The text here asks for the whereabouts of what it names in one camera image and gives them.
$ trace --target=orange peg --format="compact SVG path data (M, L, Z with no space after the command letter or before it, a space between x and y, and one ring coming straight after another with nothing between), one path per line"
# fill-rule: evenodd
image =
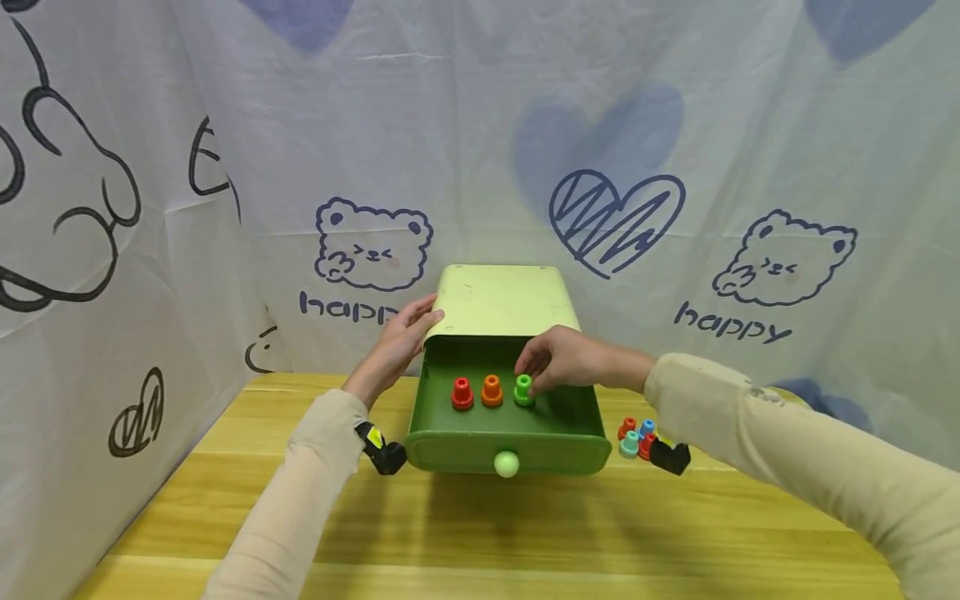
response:
M487 408L496 408L503 404L503 388L500 386L500 378L496 375L487 375L483 380L483 392L480 393L480 401Z

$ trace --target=beige sleeve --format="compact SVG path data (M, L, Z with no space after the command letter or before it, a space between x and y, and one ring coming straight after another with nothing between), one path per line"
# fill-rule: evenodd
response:
M645 393L669 439L699 447L863 536L894 570L906 598L960 593L960 473L693 356L663 356Z
M205 599L300 596L326 518L357 470L363 443L353 428L366 418L363 403L341 390L314 400L283 464L207 582Z

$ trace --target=green peg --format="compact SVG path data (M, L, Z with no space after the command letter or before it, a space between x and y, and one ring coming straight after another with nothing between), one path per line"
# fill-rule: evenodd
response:
M530 396L530 384L533 382L533 378L526 373L516 379L514 402L516 402L517 406L527 407L534 405L534 399Z

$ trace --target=colorful peg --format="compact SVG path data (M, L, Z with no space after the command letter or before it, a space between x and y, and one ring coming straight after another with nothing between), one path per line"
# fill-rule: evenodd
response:
M533 406L534 399L530 397L530 384L533 382L533 378L527 373L524 373L516 379L514 402L516 402L517 406Z
M500 386L500 378L496 375L487 375L483 380L483 392L480 393L480 401L487 408L496 408L503 404L503 388Z
M623 458L636 458L638 451L639 436L631 429L620 440L620 456Z
M656 429L657 429L657 426L652 419L644 419L643 423L640 424L640 428L636 431L636 433L638 434L638 436L640 436L641 439L643 439L647 437L648 433L653 433L654 431L656 431Z
M457 377L453 381L453 394L450 395L450 401L453 403L453 408L458 411L466 411L473 406L473 390L470 388L469 379Z
M627 417L623 420L620 428L616 430L616 438L618 440L623 440L627 436L627 432L631 429L636 429L636 419L633 417Z
M653 445L654 440L657 438L657 434L648 433L642 440L640 440L640 448L637 453L645 461L650 460L650 446Z

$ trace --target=table surface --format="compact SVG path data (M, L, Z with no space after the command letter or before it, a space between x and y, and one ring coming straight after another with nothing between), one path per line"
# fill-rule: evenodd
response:
M199 598L314 397L341 375L274 373L230 404L76 598ZM402 439L417 380L377 402ZM598 389L607 435L653 418ZM382 477L362 459L326 524L302 598L899 598L859 536L697 450L676 477L614 452L591 477Z

